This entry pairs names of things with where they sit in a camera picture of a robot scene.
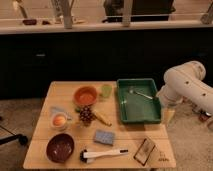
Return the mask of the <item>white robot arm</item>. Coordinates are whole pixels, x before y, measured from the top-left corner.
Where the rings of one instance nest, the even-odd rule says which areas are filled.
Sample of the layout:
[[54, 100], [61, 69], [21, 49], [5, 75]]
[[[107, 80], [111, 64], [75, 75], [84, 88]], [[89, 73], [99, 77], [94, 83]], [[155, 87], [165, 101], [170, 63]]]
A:
[[199, 61], [189, 61], [174, 66], [164, 73], [165, 84], [157, 92], [162, 105], [162, 123], [168, 124], [175, 114], [175, 107], [184, 99], [195, 104], [197, 110], [213, 115], [213, 87], [205, 84], [204, 65]]

